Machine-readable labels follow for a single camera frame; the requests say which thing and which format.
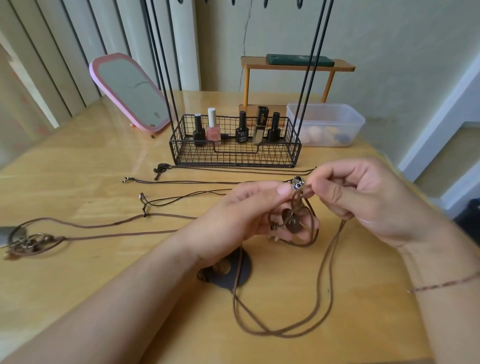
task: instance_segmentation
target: wire basket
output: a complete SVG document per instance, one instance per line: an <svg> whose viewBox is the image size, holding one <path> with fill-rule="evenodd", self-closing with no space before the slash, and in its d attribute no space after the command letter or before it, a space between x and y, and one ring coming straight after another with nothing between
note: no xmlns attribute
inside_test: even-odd
<svg viewBox="0 0 480 364"><path fill-rule="evenodd" d="M184 114L170 138L173 161L178 166L237 166L237 167L294 167L300 154L301 143L289 118L280 118L280 139L276 143L266 140L267 130L272 124L269 117L261 143L252 144L255 117L247 118L248 141L237 143L235 131L239 117L217 116L222 141L215 144L211 140L203 146L196 146L193 140L195 116ZM202 115L203 125L208 125L208 116Z"/></svg>

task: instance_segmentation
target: red beaded bracelet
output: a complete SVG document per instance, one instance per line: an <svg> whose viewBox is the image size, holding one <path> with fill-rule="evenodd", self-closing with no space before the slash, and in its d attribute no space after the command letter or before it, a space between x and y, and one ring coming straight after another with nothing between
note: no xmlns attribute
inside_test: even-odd
<svg viewBox="0 0 480 364"><path fill-rule="evenodd" d="M445 282L445 283L442 283L442 284L434 284L432 286L423 286L423 287L418 287L418 288L412 288L412 289L409 289L407 291L409 293L417 293L417 292L422 292L422 291L434 290L435 288L455 286L457 284L470 282L471 280L474 280L475 278L478 278L478 277L480 277L480 271L472 274L471 276L463 278L463 279L450 280L448 282Z"/></svg>

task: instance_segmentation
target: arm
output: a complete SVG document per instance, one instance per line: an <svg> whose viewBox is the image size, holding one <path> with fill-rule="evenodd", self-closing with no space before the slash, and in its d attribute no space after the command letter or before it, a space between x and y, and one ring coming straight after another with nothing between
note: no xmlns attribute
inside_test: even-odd
<svg viewBox="0 0 480 364"><path fill-rule="evenodd" d="M312 185L310 194L337 215L356 217L396 248L414 287L464 279L480 270L474 243L379 160L326 163L307 183ZM416 297L436 362L480 363L480 279L418 292Z"/></svg>
<svg viewBox="0 0 480 364"><path fill-rule="evenodd" d="M287 230L271 232L267 221L271 210L280 216L291 191L290 184L276 181L237 186L4 363L138 362L198 269L254 234L292 239ZM303 237L308 238L307 231Z"/></svg>

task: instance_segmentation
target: pink nail polish bottle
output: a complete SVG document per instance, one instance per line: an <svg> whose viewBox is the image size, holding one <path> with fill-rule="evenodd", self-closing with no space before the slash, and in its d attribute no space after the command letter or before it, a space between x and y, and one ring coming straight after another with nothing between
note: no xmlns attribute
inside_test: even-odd
<svg viewBox="0 0 480 364"><path fill-rule="evenodd" d="M207 140L212 140L215 143L220 143L221 131L220 125L216 123L215 108L208 108L208 126L207 126Z"/></svg>

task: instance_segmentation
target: black nail polish bottle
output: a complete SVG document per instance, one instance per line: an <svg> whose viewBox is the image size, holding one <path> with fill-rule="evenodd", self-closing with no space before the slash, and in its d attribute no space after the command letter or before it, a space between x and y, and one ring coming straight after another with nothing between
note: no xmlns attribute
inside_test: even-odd
<svg viewBox="0 0 480 364"><path fill-rule="evenodd" d="M202 115L195 114L195 131L193 132L193 140L195 140L195 146L205 145L205 129L202 125Z"/></svg>
<svg viewBox="0 0 480 364"><path fill-rule="evenodd" d="M248 140L247 113L240 111L239 127L235 132L237 143L245 143Z"/></svg>
<svg viewBox="0 0 480 364"><path fill-rule="evenodd" d="M274 112L272 116L272 127L268 129L267 141L270 143L276 143L280 139L280 129L278 123L280 122L280 113Z"/></svg>

